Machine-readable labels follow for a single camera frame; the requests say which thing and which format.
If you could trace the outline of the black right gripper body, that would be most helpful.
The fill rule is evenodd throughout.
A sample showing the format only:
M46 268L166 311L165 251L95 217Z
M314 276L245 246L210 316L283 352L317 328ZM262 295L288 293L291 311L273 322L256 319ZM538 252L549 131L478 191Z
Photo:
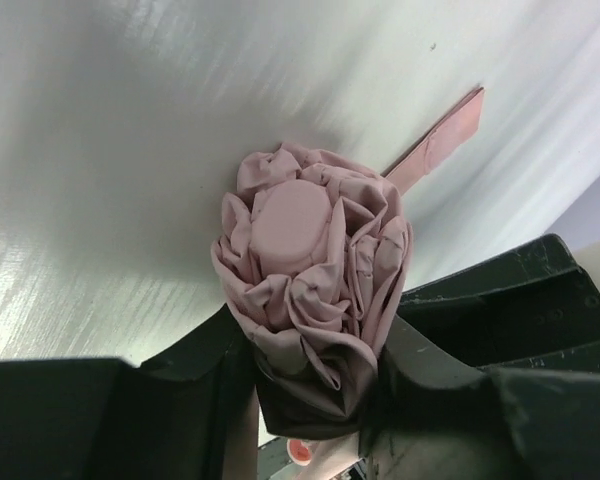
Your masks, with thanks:
M600 341L600 292L556 234L403 293L398 315L474 367Z

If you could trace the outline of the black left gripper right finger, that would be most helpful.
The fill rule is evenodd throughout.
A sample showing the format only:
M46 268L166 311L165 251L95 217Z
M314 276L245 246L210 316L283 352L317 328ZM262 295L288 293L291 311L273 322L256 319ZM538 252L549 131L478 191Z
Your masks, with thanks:
M380 372L371 479L600 479L600 341L475 368L396 320Z

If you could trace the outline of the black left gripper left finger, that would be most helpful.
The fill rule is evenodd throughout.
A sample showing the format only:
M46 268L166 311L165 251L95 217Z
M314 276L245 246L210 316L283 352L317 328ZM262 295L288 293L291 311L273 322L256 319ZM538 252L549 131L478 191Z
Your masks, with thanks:
M227 308L137 367L0 361L0 479L253 479L253 373Z

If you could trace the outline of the pink and black folding umbrella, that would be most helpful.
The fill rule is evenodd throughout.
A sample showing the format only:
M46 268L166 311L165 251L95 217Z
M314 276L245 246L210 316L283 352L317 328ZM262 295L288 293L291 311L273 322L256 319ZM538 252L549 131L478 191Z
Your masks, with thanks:
M401 198L478 130L475 88L386 173L285 143L239 165L214 269L253 345L268 431L303 479L358 459L359 422L405 284L413 232Z

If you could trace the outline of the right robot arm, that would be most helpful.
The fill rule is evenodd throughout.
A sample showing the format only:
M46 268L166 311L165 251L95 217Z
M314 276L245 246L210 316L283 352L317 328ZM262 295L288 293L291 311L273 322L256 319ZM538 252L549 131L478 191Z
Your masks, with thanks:
M421 378L444 363L600 373L600 242L544 235L407 291L387 355Z

